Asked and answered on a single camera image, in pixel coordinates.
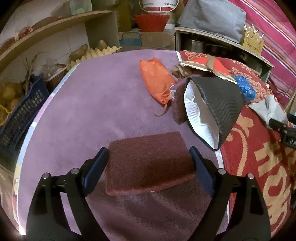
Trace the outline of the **blue plastic bag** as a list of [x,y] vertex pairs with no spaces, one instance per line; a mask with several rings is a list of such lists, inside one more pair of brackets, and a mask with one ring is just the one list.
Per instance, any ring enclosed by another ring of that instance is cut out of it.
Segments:
[[244,76],[236,76],[232,75],[234,80],[237,82],[237,85],[240,87],[243,96],[244,96],[244,102],[250,102],[255,100],[256,98],[256,91],[254,88],[249,84],[249,81]]

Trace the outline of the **red gold paper packet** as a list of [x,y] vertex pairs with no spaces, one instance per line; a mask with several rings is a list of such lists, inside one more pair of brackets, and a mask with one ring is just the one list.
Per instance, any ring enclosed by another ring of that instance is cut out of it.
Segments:
[[237,84],[237,81],[230,75],[228,69],[214,56],[207,55],[206,57],[193,58],[181,62],[181,66],[194,68],[197,70],[212,72],[217,77]]

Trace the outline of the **red gold patterned mat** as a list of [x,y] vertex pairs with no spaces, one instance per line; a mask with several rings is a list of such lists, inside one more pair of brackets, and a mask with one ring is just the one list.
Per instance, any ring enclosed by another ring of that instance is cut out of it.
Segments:
[[231,174],[241,176],[251,172],[255,175],[267,204],[271,234],[275,235],[292,212],[295,150],[281,144],[280,134],[267,128],[247,104],[242,105],[242,94],[235,84],[214,77],[193,77],[192,83],[198,95],[204,101],[211,101],[226,117],[222,122],[220,149],[214,152],[198,140],[198,150]]

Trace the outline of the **wooden wall shelf unit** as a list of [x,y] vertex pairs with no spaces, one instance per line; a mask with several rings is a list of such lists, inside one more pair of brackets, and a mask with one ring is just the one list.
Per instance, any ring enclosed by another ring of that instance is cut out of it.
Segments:
[[[32,27],[63,4],[63,1],[30,1],[12,13],[1,30],[1,43],[14,40],[23,28]],[[39,73],[50,58],[66,63],[71,52],[84,44],[96,48],[104,40],[110,47],[119,46],[116,14],[112,11],[90,11],[47,22],[1,52],[1,79],[19,82],[25,78],[25,63],[37,56],[34,70]]]

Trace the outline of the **orange plastic wrapper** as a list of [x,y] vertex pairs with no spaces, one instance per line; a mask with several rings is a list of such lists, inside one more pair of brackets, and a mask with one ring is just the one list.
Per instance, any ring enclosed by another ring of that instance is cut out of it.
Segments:
[[175,78],[156,57],[151,60],[140,60],[139,69],[151,96],[162,105],[166,105],[171,100],[170,87],[177,82]]

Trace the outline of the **yellow utensil holder box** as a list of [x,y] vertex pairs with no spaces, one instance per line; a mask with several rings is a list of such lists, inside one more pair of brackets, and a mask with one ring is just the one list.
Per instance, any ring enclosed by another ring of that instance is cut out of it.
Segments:
[[264,44],[263,37],[264,34],[255,29],[254,25],[245,24],[240,44],[255,54],[261,55]]

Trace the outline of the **grey fabric cover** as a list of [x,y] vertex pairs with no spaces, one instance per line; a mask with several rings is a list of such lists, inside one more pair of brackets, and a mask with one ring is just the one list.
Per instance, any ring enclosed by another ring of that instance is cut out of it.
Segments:
[[239,43],[245,20],[246,12],[230,1],[188,1],[178,25]]

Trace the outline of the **brown paper ball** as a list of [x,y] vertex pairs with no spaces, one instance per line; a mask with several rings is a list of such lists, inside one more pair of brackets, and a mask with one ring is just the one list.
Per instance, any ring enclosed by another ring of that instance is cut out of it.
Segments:
[[177,79],[183,79],[185,77],[188,77],[188,76],[192,75],[191,69],[188,68],[187,66],[183,67],[181,64],[175,65],[172,68],[171,73]]

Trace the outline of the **black white snack bag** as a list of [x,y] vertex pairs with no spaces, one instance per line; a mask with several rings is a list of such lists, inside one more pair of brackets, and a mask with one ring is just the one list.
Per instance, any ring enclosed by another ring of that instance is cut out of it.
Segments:
[[183,99],[193,133],[209,149],[219,150],[244,106],[240,87],[218,77],[193,76],[186,79]]

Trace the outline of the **red plastic bowl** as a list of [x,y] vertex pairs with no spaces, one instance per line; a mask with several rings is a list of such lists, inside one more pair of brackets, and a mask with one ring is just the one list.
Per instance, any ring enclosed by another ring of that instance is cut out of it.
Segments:
[[170,15],[158,13],[134,16],[134,19],[142,32],[163,32],[169,18]]

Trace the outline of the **maroon scouring pad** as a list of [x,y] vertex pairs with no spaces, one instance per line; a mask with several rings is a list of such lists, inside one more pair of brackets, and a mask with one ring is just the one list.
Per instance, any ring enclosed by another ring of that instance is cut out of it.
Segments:
[[179,132],[125,138],[109,144],[105,186],[110,196],[160,191],[195,176],[195,165]]
[[[170,87],[170,95],[171,95],[171,106],[173,109],[173,119],[178,124],[181,125],[187,120],[187,113],[184,104],[184,93],[186,90],[186,82],[187,77],[180,79],[177,83],[173,84]],[[202,124],[202,111],[205,108],[205,103],[201,96],[201,93],[197,94],[197,110],[199,114],[195,117],[195,122],[199,125]]]

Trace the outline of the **white tissue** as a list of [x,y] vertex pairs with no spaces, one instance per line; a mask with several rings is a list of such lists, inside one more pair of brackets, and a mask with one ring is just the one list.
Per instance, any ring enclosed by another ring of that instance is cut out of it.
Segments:
[[248,104],[248,107],[257,113],[268,128],[270,127],[270,119],[288,125],[287,113],[282,109],[281,105],[273,95],[268,95],[266,99],[261,100],[258,103]]

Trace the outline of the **white plastic bucket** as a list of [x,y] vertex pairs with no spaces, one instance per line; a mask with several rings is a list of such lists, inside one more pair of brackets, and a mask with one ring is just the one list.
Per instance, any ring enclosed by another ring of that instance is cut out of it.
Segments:
[[139,0],[139,7],[147,13],[169,13],[176,9],[177,0]]

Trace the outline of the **grey low shelf cabinet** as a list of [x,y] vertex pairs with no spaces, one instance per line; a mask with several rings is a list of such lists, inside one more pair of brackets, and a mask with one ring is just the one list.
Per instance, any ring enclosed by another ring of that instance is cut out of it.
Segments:
[[175,27],[175,32],[177,51],[185,50],[185,44],[188,40],[203,42],[205,54],[239,61],[259,75],[264,83],[267,83],[271,71],[274,68],[274,65],[264,57],[223,37],[185,27]]

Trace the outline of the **steel pot in cabinet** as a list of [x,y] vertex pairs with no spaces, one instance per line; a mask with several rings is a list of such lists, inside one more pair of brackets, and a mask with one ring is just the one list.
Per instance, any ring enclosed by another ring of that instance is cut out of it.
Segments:
[[185,44],[185,50],[204,53],[204,43],[196,40],[188,40]]

